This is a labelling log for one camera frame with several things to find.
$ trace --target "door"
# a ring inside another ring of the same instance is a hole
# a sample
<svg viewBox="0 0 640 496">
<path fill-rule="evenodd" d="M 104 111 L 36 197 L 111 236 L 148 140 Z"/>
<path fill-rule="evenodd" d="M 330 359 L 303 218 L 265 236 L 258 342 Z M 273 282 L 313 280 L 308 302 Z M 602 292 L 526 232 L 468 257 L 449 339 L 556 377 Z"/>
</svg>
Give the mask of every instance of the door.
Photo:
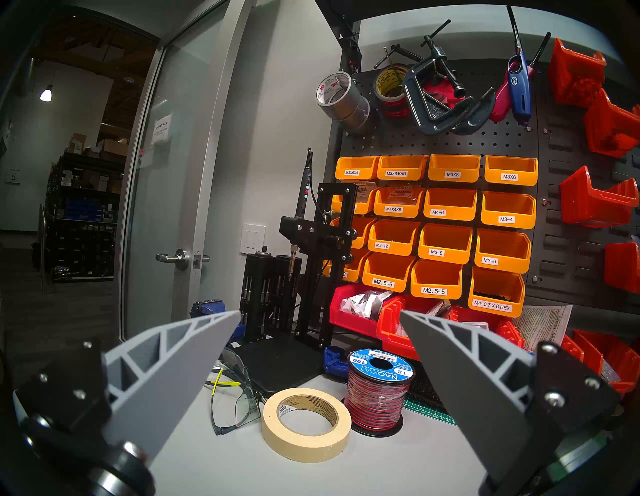
<svg viewBox="0 0 640 496">
<path fill-rule="evenodd" d="M 198 297 L 231 73 L 255 0 L 205 1 L 161 41 L 138 106 L 116 238 L 120 338 L 185 319 Z"/>
</svg>

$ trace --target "light switch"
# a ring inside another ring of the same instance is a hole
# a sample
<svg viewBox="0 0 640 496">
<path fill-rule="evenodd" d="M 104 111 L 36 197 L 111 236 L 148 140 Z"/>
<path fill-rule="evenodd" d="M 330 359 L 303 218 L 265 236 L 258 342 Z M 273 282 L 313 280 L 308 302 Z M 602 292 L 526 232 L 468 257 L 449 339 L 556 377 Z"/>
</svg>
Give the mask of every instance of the light switch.
<svg viewBox="0 0 640 496">
<path fill-rule="evenodd" d="M 243 224 L 240 253 L 255 253 L 264 246 L 266 226 Z"/>
</svg>

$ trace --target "3m tape roll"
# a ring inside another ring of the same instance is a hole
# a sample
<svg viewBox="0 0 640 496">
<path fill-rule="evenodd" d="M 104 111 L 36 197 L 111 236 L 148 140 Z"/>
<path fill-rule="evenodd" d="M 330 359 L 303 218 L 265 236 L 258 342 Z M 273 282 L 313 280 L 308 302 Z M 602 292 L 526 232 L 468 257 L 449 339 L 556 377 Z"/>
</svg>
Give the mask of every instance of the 3m tape roll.
<svg viewBox="0 0 640 496">
<path fill-rule="evenodd" d="M 326 418 L 332 429 L 318 436 L 292 431 L 280 420 L 281 414 L 292 409 L 309 410 Z M 262 437 L 269 447 L 290 460 L 315 463 L 330 460 L 347 444 L 351 416 L 336 398 L 310 388 L 291 388 L 271 396 L 262 412 Z"/>
</svg>

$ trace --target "table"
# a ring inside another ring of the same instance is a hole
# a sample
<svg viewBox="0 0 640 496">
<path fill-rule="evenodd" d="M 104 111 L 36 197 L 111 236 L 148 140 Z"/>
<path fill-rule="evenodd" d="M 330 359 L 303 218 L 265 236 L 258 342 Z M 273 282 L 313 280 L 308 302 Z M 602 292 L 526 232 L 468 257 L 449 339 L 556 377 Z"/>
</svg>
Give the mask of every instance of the table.
<svg viewBox="0 0 640 496">
<path fill-rule="evenodd" d="M 342 399 L 346 384 L 318 376 L 302 387 Z M 151 464 L 158 496 L 472 496 L 485 474 L 457 426 L 407 409 L 398 434 L 377 439 L 351 431 L 345 450 L 332 460 L 299 463 L 267 446 L 261 420 L 216 436 L 210 397 L 203 387 Z"/>
</svg>

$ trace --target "door handle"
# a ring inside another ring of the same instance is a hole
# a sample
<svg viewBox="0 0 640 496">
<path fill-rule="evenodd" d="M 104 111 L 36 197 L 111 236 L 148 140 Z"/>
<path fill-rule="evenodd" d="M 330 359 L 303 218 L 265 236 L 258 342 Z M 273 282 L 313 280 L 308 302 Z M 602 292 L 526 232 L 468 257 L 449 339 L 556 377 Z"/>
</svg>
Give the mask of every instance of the door handle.
<svg viewBox="0 0 640 496">
<path fill-rule="evenodd" d="M 185 270 L 189 267 L 189 255 L 179 248 L 175 251 L 175 255 L 169 255 L 169 253 L 156 253 L 156 260 L 163 264 L 175 264 L 180 270 Z"/>
</svg>

